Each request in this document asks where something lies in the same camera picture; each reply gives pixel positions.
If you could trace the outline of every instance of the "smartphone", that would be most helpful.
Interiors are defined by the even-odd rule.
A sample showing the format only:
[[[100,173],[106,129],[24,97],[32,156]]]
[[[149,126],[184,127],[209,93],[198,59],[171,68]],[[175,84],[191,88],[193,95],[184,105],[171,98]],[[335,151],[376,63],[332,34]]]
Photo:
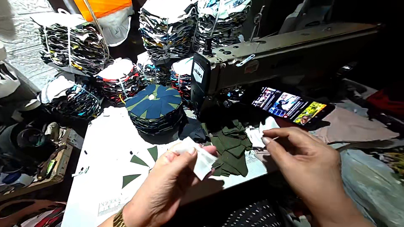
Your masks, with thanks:
[[[270,87],[263,87],[252,105],[304,128],[312,127],[335,109],[333,104],[319,103]]]

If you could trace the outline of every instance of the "sewing machine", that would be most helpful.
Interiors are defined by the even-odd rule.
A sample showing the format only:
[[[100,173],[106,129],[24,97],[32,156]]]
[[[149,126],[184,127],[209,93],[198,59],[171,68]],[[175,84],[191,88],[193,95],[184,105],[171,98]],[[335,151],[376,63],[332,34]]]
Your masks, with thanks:
[[[241,85],[295,75],[304,75],[299,84],[319,84],[352,60],[378,30],[373,24],[332,23],[196,53],[192,105],[203,119],[213,106],[229,107],[228,92]]]

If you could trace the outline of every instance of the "hand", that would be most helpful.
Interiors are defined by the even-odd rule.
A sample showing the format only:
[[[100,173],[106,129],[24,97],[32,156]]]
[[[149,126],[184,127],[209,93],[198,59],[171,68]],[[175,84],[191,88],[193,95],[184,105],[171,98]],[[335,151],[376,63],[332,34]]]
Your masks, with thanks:
[[[174,216],[182,195],[200,181],[191,170],[196,162],[196,150],[179,155],[175,152],[176,146],[157,159],[145,182],[124,207],[122,214],[127,227],[155,227],[166,223]],[[215,146],[204,149],[217,155]]]
[[[345,195],[338,151],[295,127],[266,130],[262,140],[320,225],[371,226]]]

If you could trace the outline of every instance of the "fingernail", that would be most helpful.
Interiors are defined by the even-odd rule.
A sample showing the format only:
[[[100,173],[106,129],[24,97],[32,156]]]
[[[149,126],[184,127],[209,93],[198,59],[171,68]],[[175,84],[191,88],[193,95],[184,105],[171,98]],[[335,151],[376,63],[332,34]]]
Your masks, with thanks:
[[[188,153],[190,153],[190,154],[194,154],[195,151],[196,151],[196,149],[194,147],[191,148],[191,149],[188,149]]]
[[[268,137],[262,137],[262,142],[265,144],[265,146],[266,145],[268,145],[270,142],[271,142],[271,140],[268,138]]]

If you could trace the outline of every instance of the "orange bag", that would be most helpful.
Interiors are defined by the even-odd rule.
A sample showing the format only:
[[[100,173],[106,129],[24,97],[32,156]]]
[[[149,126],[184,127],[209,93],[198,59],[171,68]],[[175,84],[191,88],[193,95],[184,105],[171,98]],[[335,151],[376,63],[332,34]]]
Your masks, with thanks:
[[[83,0],[74,0],[81,14],[83,15],[86,21],[93,21],[93,17],[91,17],[90,11],[87,9]],[[126,7],[132,6],[131,0],[115,0],[115,1],[107,1],[107,0],[88,0],[91,8],[94,11],[94,14],[97,18],[105,17],[111,13],[114,13],[118,10],[124,9]]]

